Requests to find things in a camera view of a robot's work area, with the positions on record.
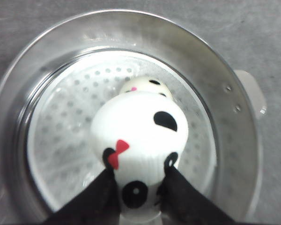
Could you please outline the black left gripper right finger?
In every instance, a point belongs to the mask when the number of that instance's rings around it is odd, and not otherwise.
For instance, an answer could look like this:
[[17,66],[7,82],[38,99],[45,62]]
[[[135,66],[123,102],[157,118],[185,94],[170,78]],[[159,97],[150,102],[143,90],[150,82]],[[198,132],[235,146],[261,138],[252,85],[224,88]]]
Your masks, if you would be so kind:
[[164,165],[160,209],[179,225],[235,225],[236,222],[199,192],[173,165]]

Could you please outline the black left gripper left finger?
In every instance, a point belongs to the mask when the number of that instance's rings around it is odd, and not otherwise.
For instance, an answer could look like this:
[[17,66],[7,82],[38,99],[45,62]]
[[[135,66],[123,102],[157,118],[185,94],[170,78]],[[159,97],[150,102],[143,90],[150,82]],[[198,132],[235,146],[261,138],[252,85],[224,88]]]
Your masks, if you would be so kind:
[[51,214],[44,225],[118,225],[120,206],[114,173],[104,169],[80,194]]

